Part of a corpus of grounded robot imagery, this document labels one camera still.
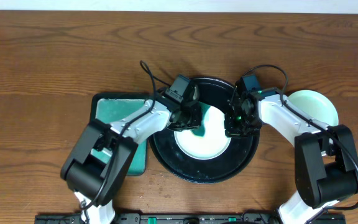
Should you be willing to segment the green sponge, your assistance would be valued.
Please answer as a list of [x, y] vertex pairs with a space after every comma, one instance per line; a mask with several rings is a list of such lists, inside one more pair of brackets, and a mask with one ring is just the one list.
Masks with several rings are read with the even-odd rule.
[[193, 129], [191, 132], [195, 135], [195, 136], [199, 136], [199, 137], [203, 137], [206, 134], [206, 120], [207, 120], [207, 112], [210, 109], [210, 105], [205, 104], [205, 103], [200, 103], [201, 106], [201, 113], [202, 113], [202, 118], [201, 118], [201, 125], [200, 127]]

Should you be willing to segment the white plate top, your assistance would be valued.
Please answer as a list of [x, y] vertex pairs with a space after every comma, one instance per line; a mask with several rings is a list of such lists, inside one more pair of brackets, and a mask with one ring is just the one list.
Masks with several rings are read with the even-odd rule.
[[231, 138], [225, 135], [224, 113], [211, 106], [206, 115], [206, 134], [203, 137], [195, 136], [192, 130], [174, 132], [181, 151], [197, 160], [210, 160], [220, 156], [231, 142]]

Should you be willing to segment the pale green plate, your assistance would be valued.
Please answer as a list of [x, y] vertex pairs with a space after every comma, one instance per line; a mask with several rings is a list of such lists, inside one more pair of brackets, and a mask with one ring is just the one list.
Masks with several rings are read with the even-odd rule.
[[339, 124], [339, 116], [333, 103], [317, 91], [296, 91], [292, 93], [288, 99], [297, 108], [319, 121], [329, 124], [330, 126], [337, 126]]

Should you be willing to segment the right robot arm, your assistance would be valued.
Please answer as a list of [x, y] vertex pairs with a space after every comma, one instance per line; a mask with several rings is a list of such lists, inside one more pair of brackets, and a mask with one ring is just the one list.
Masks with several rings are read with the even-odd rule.
[[296, 192], [278, 208], [279, 223], [311, 223], [327, 210], [358, 208], [358, 156], [347, 126], [315, 119], [277, 88], [235, 87], [225, 114], [227, 136], [255, 135], [263, 124], [295, 150]]

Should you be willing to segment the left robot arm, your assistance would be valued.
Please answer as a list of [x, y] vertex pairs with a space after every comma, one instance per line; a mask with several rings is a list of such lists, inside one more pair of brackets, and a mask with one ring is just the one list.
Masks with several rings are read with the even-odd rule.
[[117, 121], [90, 121], [60, 171], [60, 177], [80, 202], [82, 222], [114, 220], [112, 199], [121, 188], [140, 143], [164, 129], [198, 128], [201, 117], [197, 99], [158, 96]]

